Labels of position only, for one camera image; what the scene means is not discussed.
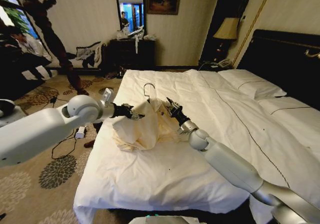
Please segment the black headboard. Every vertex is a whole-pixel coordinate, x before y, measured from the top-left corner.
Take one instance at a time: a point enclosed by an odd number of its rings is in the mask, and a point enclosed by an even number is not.
[[[246,69],[320,110],[320,35],[257,29],[238,69]]]

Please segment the carpet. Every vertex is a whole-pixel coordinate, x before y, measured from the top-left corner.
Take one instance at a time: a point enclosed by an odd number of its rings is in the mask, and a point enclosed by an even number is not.
[[[81,76],[89,95],[99,100],[106,87],[117,93],[121,79],[107,80],[90,75]],[[77,92],[65,75],[57,75],[43,85],[15,101],[27,114],[43,108],[55,108],[67,103]],[[50,99],[58,97],[56,103]],[[73,201],[91,148],[84,144],[96,138],[96,130],[90,124],[83,139],[77,139],[75,150],[65,158],[52,159],[52,148],[34,158],[0,170],[0,214],[6,216],[1,224],[77,224]],[[74,147],[75,139],[62,142],[53,153],[60,157]],[[97,213],[94,223],[119,224],[107,210]]]

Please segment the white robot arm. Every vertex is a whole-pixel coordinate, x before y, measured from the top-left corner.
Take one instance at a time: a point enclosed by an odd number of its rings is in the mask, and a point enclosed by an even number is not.
[[[189,133],[189,144],[234,186],[248,191],[258,201],[274,206],[273,217],[281,224],[320,223],[320,210],[291,189],[263,180],[255,167],[222,143],[199,129],[182,112],[182,106],[169,101],[168,110],[176,118],[181,133]]]
[[[63,140],[74,129],[106,118],[126,116],[138,120],[144,115],[131,111],[132,106],[109,102],[112,92],[96,101],[77,95],[58,108],[46,108],[0,128],[0,167],[25,162]]]

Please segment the charger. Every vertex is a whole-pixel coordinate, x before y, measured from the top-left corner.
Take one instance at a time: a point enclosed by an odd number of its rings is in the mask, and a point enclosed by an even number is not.
[[[86,134],[87,130],[85,126],[80,126],[75,133],[75,139],[80,139],[80,138],[84,138],[85,134]]]

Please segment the dark wooden dresser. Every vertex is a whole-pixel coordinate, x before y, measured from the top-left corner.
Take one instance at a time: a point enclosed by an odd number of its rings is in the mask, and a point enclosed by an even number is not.
[[[113,39],[107,50],[108,66],[118,69],[153,70],[155,67],[155,41],[139,40],[138,53],[134,39]]]

